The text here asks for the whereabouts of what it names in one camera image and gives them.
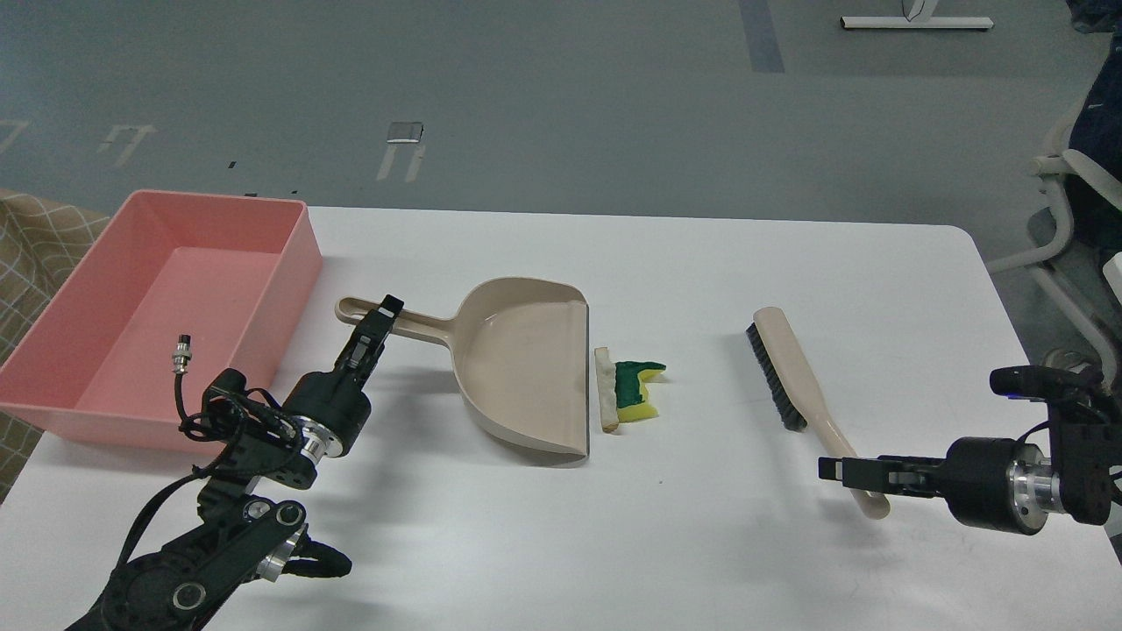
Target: pink plastic bin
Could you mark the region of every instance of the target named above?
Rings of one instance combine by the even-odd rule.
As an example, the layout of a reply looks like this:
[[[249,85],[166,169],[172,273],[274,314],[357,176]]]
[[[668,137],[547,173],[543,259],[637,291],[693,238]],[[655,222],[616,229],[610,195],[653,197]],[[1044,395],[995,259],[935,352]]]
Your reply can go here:
[[[0,409],[73,440],[214,452],[176,430],[227,366],[267,387],[323,258],[300,201],[138,191],[0,368]]]

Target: black bristles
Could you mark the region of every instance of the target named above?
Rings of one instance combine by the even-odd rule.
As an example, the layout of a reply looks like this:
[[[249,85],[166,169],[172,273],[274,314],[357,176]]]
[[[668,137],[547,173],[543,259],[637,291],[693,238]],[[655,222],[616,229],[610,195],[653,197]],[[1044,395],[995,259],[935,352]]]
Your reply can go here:
[[[791,397],[787,395],[783,382],[780,381],[779,375],[775,373],[775,366],[772,365],[771,357],[767,355],[767,348],[764,346],[764,340],[760,337],[756,326],[753,323],[745,332],[748,335],[748,344],[752,345],[752,353],[756,355],[760,367],[764,369],[764,377],[767,378],[767,387],[772,391],[772,401],[775,402],[775,409],[779,410],[779,415],[783,419],[783,427],[791,431],[807,429],[807,419],[794,409]]]

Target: dustpan handle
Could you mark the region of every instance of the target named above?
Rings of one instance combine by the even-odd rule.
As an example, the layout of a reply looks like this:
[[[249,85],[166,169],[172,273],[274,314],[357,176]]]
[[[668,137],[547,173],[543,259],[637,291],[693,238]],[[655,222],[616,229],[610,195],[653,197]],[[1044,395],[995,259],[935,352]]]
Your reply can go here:
[[[357,324],[367,312],[378,309],[377,302],[347,296],[335,303],[335,318],[348,324]],[[395,336],[439,344],[452,348],[452,322],[414,311],[402,311],[390,331]]]

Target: dark blue fabric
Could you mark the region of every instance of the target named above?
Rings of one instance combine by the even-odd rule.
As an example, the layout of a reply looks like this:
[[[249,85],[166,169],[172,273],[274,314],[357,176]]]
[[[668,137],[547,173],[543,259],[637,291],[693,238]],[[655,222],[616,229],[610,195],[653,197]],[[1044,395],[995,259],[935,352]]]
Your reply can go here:
[[[1072,128],[1068,147],[1122,180],[1122,30],[1111,38],[1110,54]],[[1087,245],[1122,250],[1122,212],[1078,177],[1068,177],[1065,189],[1075,216],[1075,237]]]
[[[1122,0],[1067,0],[1067,8],[1080,33],[1110,33],[1122,17]]]

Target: silver metal joint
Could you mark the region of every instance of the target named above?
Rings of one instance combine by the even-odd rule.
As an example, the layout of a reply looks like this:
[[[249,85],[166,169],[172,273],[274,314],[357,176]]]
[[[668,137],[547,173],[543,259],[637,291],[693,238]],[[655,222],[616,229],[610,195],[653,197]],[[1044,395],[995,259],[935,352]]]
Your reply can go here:
[[[300,542],[300,538],[304,536],[307,530],[307,524],[301,525],[296,532],[293,532],[288,539],[285,539],[284,543],[277,546],[269,556],[261,559],[257,564],[257,575],[261,578],[276,583],[277,578],[280,577],[280,573],[284,571],[284,566],[292,558],[293,550],[296,549],[296,543]]]
[[[206,600],[206,588],[201,583],[183,583],[172,593],[172,604],[180,611],[197,609]]]
[[[172,353],[172,372],[176,375],[185,375],[188,362],[191,362],[191,337],[180,336],[180,341]]]
[[[1043,528],[1048,513],[1064,513],[1059,475],[1036,445],[1024,445],[1009,465],[1010,501],[1017,519],[1032,530]]]
[[[304,433],[304,448],[300,452],[313,465],[319,465],[324,456],[338,458],[343,452],[343,443],[340,442],[335,432],[307,417],[297,417],[297,419],[301,421]]]
[[[264,500],[256,500],[246,505],[246,520],[258,520],[269,512],[269,503]]]
[[[276,512],[277,523],[293,525],[304,519],[304,511],[298,504],[282,504]]]

